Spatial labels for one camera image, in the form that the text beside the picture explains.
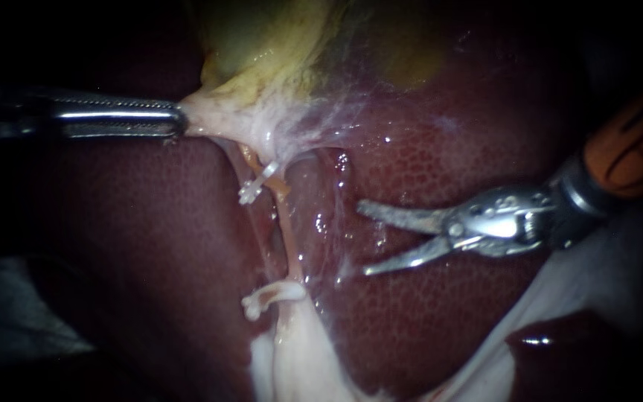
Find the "forceps jaws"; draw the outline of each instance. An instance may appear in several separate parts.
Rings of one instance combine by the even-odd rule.
[[[187,128],[179,105],[166,100],[0,85],[0,140],[173,138]]]
[[[450,240],[448,219],[454,214],[455,208],[406,209],[370,200],[360,200],[356,204],[356,211],[361,215],[399,229],[435,235],[431,240],[415,249],[395,255],[376,264],[365,265],[363,272],[366,276],[415,268],[475,240],[472,238],[463,239],[461,242]]]

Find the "laparoscopic forceps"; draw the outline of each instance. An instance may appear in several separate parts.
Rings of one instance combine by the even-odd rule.
[[[416,249],[364,266],[365,275],[412,269],[452,252],[499,258],[566,249],[643,196],[643,95],[597,131],[542,186],[493,188],[452,208],[407,209],[360,200],[356,211],[425,235]]]
[[[187,126],[178,105],[165,100],[0,85],[0,141],[172,138]]]

